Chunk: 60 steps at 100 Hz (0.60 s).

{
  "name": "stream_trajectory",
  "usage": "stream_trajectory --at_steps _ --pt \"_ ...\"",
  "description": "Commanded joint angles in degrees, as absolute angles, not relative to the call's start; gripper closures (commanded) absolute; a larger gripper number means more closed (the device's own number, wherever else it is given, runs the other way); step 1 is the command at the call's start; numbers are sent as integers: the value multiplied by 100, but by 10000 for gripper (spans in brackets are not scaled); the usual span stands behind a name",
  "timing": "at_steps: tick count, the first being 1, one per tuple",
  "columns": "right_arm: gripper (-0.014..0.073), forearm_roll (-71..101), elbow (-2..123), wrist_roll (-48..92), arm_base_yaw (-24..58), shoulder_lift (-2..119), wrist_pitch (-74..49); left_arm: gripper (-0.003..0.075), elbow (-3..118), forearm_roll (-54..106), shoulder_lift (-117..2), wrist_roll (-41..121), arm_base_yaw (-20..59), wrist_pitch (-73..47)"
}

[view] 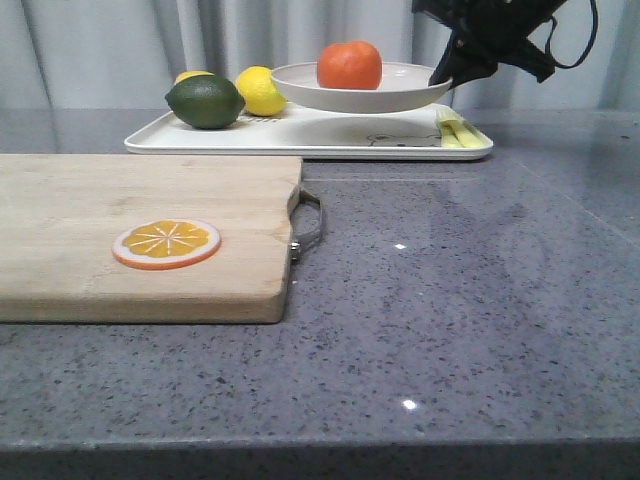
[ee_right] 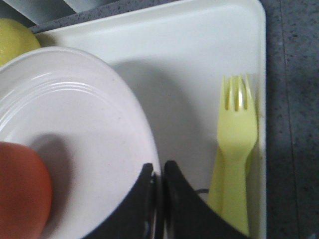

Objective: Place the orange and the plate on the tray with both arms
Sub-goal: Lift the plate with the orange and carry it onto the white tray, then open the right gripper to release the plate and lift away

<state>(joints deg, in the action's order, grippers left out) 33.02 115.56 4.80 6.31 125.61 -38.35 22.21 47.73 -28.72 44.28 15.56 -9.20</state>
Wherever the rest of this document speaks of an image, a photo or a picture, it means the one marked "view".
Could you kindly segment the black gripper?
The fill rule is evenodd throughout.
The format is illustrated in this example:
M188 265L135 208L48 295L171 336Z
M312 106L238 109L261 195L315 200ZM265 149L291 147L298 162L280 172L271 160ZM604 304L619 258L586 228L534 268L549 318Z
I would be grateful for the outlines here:
M551 20L562 5L544 0L414 1L414 13L424 13L451 29L429 85L450 81L453 89L492 76L501 64L545 81L555 72L554 61L529 35Z

